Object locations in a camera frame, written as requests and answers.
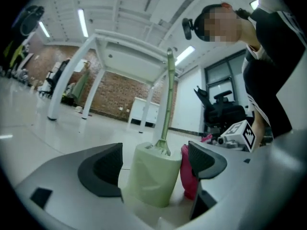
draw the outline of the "glossy floor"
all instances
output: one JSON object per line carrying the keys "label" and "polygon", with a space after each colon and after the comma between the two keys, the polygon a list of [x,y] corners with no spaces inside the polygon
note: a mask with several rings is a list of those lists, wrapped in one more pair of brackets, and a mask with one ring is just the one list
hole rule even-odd
{"label": "glossy floor", "polygon": [[[15,80],[0,78],[0,162],[13,186],[46,161],[95,146],[123,143],[123,167],[119,175],[119,186],[124,188],[132,163],[136,145],[152,141],[153,128],[146,127],[143,134],[139,126],[93,114],[87,120],[74,108],[61,105],[57,121],[47,119],[50,100],[41,99]],[[169,131],[167,142],[171,151],[179,150],[189,140],[199,137]],[[155,227],[163,216],[173,226],[189,220],[192,202],[183,197],[183,188],[178,177],[171,204],[164,209],[133,203],[127,198],[129,207],[147,224]]]}

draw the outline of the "fluorescent light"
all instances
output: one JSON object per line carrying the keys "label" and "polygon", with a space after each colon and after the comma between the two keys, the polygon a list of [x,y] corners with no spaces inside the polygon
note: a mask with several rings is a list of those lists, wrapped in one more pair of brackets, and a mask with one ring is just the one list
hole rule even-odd
{"label": "fluorescent light", "polygon": [[85,18],[84,18],[84,11],[82,9],[79,9],[78,15],[79,15],[79,20],[80,20],[83,36],[88,37],[86,24],[85,24]]}
{"label": "fluorescent light", "polygon": [[259,5],[259,0],[255,0],[255,1],[251,2],[250,5],[253,8],[253,10],[255,10]]}
{"label": "fluorescent light", "polygon": [[43,32],[45,33],[46,37],[50,37],[49,33],[47,32],[44,24],[40,21],[39,22],[40,27],[42,28]]}
{"label": "fluorescent light", "polygon": [[193,46],[189,46],[177,57],[177,61],[175,62],[175,66],[177,66],[181,61],[183,61],[186,57],[188,57],[191,53],[193,53],[195,48]]}
{"label": "fluorescent light", "polygon": [[0,139],[7,139],[7,138],[12,138],[13,135],[1,135]]}

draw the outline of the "ceiling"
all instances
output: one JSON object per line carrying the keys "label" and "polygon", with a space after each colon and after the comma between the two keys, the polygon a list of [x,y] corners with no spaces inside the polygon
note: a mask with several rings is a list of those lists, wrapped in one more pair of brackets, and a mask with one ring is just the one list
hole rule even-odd
{"label": "ceiling", "polygon": [[42,22],[50,38],[40,27],[37,33],[46,44],[80,46],[86,40],[77,13],[81,8],[89,35],[95,29],[117,32],[165,50],[171,47],[176,57],[189,45],[194,46],[196,50],[177,66],[187,71],[198,64],[208,66],[245,47],[243,43],[203,42],[195,35],[190,41],[184,38],[182,18],[195,19],[204,6],[222,1],[251,12],[249,3],[254,0],[31,0],[29,4],[45,7]]}

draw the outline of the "red brick wall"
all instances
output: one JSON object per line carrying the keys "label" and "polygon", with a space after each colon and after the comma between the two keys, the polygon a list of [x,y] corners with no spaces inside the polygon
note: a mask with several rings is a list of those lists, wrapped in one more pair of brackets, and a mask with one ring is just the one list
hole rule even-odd
{"label": "red brick wall", "polygon": [[[74,46],[45,46],[40,41],[37,35],[34,35],[30,40],[30,53],[34,53],[32,58],[26,65],[29,71],[29,77],[44,81],[48,71],[52,70],[56,62],[62,62],[67,57],[73,56],[78,48]],[[91,62],[90,76],[87,84],[83,90],[82,97],[80,98],[80,105],[84,105],[87,95],[91,89],[93,81],[100,70],[99,60],[94,50],[89,50],[86,56],[83,57]],[[82,76],[82,72],[73,73],[70,83],[77,82]],[[152,102],[160,103],[162,94],[163,82],[157,83],[154,88]],[[126,109],[131,110],[134,97],[146,99],[148,95],[149,86],[138,81],[111,73],[106,72],[101,80],[97,92],[92,102],[92,109],[106,114],[114,115],[116,117],[125,118],[128,120],[129,113]],[[172,105],[173,117],[175,102],[177,94],[177,82],[174,85],[174,98]]]}

